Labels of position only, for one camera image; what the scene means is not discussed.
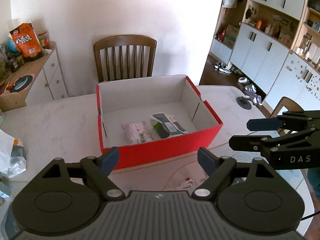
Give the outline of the blue gloved hand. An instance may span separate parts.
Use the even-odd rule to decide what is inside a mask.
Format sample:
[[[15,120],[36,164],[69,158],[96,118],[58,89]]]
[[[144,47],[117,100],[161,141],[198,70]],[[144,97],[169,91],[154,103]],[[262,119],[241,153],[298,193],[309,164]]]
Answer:
[[[320,200],[320,171],[319,168],[310,168],[307,172],[309,183],[311,184],[315,197]]]

